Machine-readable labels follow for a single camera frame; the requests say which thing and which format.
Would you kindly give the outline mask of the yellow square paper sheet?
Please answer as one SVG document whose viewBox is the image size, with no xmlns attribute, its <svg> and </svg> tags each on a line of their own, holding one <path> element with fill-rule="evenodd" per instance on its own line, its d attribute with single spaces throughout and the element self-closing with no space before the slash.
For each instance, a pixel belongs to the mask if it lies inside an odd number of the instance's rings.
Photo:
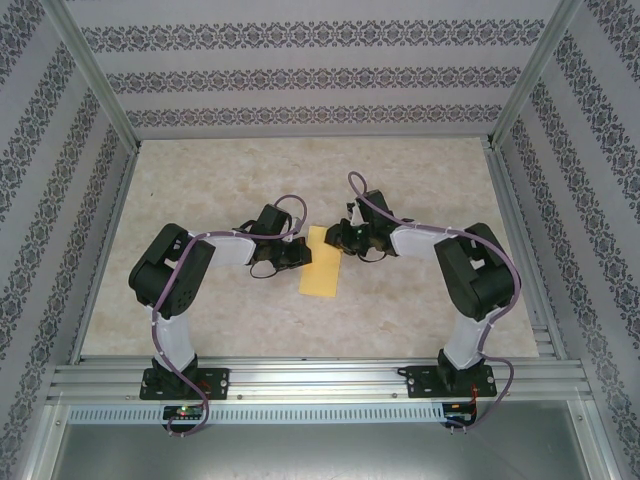
<svg viewBox="0 0 640 480">
<path fill-rule="evenodd" d="M 335 298 L 337 294 L 342 253 L 325 242 L 328 229 L 311 226 L 307 245 L 312 262 L 302 268 L 299 293 L 314 297 Z"/>
</svg>

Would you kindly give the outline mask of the grey sheet metal tray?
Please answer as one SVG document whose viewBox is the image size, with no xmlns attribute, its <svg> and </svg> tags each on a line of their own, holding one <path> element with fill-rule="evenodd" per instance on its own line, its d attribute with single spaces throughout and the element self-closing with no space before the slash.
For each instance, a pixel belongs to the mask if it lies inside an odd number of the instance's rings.
<svg viewBox="0 0 640 480">
<path fill-rule="evenodd" d="M 54 480 L 589 480 L 567 437 L 451 435 L 430 424 L 68 428 Z"/>
</svg>

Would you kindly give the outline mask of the aluminium mounting rail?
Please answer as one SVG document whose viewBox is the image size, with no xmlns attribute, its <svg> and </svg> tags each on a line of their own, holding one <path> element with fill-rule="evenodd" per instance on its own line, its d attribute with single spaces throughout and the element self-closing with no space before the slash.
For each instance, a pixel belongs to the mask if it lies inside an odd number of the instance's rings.
<svg viewBox="0 0 640 480">
<path fill-rule="evenodd" d="M 246 403 L 408 402 L 398 369 L 424 364 L 422 358 L 269 358 L 202 357 L 203 367 L 230 371 L 227 400 Z M 76 365 L 55 368 L 46 400 L 50 404 L 136 403 L 142 373 L 140 356 L 88 356 Z M 510 367 L 491 365 L 506 400 L 591 400 L 593 389 L 579 360 L 553 357 L 515 359 Z"/>
</svg>

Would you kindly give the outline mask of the aluminium side rail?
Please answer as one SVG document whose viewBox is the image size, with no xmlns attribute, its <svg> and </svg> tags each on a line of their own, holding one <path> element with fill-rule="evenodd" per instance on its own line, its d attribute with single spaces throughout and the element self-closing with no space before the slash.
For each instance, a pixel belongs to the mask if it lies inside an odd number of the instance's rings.
<svg viewBox="0 0 640 480">
<path fill-rule="evenodd" d="M 109 216 L 107 218 L 105 230 L 101 237 L 100 249 L 96 256 L 96 262 L 89 278 L 88 289 L 83 300 L 78 325 L 72 337 L 71 348 L 68 352 L 66 361 L 68 365 L 76 365 L 81 360 L 83 344 L 88 332 L 102 279 L 106 271 L 108 258 L 116 236 L 117 226 L 124 209 L 141 146 L 142 142 L 139 142 L 134 150 L 129 154 L 119 177 L 113 202 L 109 209 Z"/>
<path fill-rule="evenodd" d="M 489 138 L 482 139 L 481 143 L 514 262 L 523 282 L 524 302 L 532 329 L 548 336 L 545 344 L 542 340 L 536 341 L 539 355 L 568 360 L 504 160 Z"/>
</svg>

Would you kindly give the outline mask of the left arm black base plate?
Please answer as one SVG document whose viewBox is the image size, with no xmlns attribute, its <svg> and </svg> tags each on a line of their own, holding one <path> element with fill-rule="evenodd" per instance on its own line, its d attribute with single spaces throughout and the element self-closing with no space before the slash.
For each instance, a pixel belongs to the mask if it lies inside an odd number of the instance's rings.
<svg viewBox="0 0 640 480">
<path fill-rule="evenodd" d="M 230 371 L 223 368 L 197 368 L 190 381 L 208 400 L 226 400 Z M 139 390 L 141 400 L 200 400 L 201 395 L 175 373 L 148 368 Z"/>
</svg>

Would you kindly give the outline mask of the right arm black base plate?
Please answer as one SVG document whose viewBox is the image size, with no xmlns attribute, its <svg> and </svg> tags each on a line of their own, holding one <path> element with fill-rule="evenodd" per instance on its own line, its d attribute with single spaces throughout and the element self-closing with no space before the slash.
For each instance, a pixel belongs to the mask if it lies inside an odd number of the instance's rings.
<svg viewBox="0 0 640 480">
<path fill-rule="evenodd" d="M 493 370 L 488 365 L 476 365 L 461 371 L 418 365 L 401 368 L 398 373 L 406 379 L 410 398 L 471 397 L 473 389 L 480 398 L 497 395 Z"/>
</svg>

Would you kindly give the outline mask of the aluminium frame post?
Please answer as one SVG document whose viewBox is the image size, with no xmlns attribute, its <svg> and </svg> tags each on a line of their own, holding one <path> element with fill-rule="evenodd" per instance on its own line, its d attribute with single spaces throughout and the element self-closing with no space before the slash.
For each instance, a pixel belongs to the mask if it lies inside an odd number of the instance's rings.
<svg viewBox="0 0 640 480">
<path fill-rule="evenodd" d="M 88 86 L 105 110 L 127 150 L 137 153 L 141 144 L 125 110 L 64 0 L 39 0 L 57 33 L 71 53 Z"/>
<path fill-rule="evenodd" d="M 493 129 L 483 142 L 486 149 L 495 150 L 504 143 L 582 1 L 559 0 Z"/>
</svg>

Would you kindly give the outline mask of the aluminium frame beam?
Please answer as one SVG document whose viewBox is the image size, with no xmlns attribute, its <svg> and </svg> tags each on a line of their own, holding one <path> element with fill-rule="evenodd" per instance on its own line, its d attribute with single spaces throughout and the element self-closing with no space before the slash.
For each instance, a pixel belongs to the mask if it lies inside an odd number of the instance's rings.
<svg viewBox="0 0 640 480">
<path fill-rule="evenodd" d="M 623 480 L 593 400 L 568 400 L 567 407 L 590 480 Z"/>
<path fill-rule="evenodd" d="M 44 406 L 17 480 L 52 480 L 69 414 L 69 405 Z"/>
</svg>

